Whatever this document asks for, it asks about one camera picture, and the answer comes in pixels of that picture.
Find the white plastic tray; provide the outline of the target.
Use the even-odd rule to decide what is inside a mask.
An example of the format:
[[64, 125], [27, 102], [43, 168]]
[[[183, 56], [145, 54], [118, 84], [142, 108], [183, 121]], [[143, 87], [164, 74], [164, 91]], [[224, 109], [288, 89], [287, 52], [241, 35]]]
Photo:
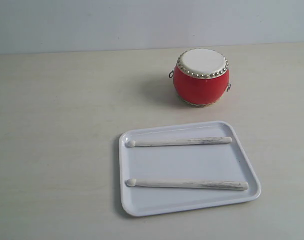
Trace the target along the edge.
[[[231, 137], [229, 144], [127, 147], [128, 141]], [[255, 200], [261, 185], [233, 127], [208, 121], [130, 130], [119, 138], [120, 198], [126, 213], [150, 216]], [[238, 181], [246, 190], [129, 187], [128, 179]]]

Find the white drumstick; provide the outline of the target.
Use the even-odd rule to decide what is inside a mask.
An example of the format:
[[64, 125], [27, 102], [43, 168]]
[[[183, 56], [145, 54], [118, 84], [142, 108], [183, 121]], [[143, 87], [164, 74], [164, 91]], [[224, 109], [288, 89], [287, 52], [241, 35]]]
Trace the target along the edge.
[[185, 145], [216, 145], [230, 144], [232, 138], [224, 137], [202, 137], [182, 139], [161, 139], [161, 140], [129, 140], [125, 143], [128, 148], [133, 147], [159, 147], [159, 146], [185, 146]]
[[186, 189], [214, 189], [245, 191], [248, 189], [246, 181], [210, 181], [210, 180], [157, 180], [130, 178], [125, 181], [128, 187], [146, 188], [186, 188]]

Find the small red drum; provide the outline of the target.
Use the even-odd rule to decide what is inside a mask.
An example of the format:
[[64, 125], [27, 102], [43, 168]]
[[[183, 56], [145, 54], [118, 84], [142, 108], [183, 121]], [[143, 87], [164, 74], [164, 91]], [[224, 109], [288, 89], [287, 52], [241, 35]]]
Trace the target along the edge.
[[217, 102], [231, 88], [227, 58], [206, 48], [183, 52], [169, 77], [178, 96], [195, 107]]

